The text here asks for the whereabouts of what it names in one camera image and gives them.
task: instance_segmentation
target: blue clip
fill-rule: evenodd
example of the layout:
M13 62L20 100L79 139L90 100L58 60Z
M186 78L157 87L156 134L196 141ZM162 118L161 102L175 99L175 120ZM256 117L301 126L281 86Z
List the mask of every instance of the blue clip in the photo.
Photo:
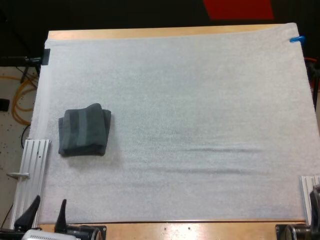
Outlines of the blue clip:
M305 43L305 40L305 36L296 36L290 39L290 43L300 42L301 45L303 45Z

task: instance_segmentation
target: metal bracket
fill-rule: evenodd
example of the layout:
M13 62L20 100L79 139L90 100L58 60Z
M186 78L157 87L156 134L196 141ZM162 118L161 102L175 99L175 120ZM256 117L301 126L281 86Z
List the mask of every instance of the metal bracket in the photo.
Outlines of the metal bracket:
M22 179L29 179L30 178L30 174L28 172L24 172L24 173L8 172L6 175L11 178L17 179L17 180L18 180L18 178L22 178Z
M320 176L301 176L300 184L302 189L302 199L304 205L304 214L306 224L311 224L311 201L310 193L314 186L320 184Z
M28 209L35 197L41 196L50 144L50 140L25 140L20 172L8 173L9 176L17 178L10 220L11 229L14 229L15 221ZM38 217L37 212L33 227L38 225Z

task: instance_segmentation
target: white foam sheet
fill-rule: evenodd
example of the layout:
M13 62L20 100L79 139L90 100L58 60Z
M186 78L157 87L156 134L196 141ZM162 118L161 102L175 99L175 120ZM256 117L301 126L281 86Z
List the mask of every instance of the white foam sheet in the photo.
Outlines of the white foam sheet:
M294 23L255 32L47 40L30 137L52 140L39 222L303 218L319 173ZM63 158L58 118L112 112L106 154Z

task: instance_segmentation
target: concrete floor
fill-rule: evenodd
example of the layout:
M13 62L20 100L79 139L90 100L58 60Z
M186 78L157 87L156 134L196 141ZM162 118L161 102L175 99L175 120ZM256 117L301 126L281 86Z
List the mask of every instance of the concrete floor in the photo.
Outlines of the concrete floor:
M15 67L0 67L0 76L12 76L20 78L22 73ZM16 191L16 180L8 177L9 172L19 172L23 149L21 147L21 134L25 128L24 125L17 123L11 116L11 101L19 87L17 80L0 79L0 98L10 99L8 112L0 112L0 224L2 224L8 210L10 209ZM27 93L20 101L20 106L30 108L34 104L36 92ZM318 105L320 106L320 94L318 95ZM32 112L21 114L28 121L31 121ZM318 126L320 126L320 107L316 110ZM4 227L9 227L10 214L5 221Z

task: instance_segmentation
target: white device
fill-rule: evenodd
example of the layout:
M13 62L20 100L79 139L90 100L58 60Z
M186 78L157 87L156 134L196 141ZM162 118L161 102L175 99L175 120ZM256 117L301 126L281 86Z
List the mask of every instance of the white device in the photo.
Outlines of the white device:
M23 235L22 240L77 240L77 238L67 234L31 229Z

